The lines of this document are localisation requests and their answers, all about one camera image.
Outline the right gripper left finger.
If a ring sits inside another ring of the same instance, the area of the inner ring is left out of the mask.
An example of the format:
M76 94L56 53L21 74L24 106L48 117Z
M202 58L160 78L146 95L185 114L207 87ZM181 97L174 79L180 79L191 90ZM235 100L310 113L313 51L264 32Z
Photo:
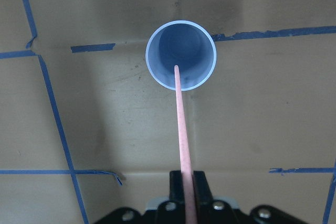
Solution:
M175 203L178 207L184 208L183 178L180 170L173 170L169 173L170 193L169 202Z

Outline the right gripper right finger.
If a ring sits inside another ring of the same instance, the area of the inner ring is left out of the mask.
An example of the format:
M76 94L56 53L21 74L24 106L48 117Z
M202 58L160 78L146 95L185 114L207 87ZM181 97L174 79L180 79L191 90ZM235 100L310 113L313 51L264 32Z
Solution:
M213 201L206 175L203 171L193 172L194 195L197 208L204 208Z

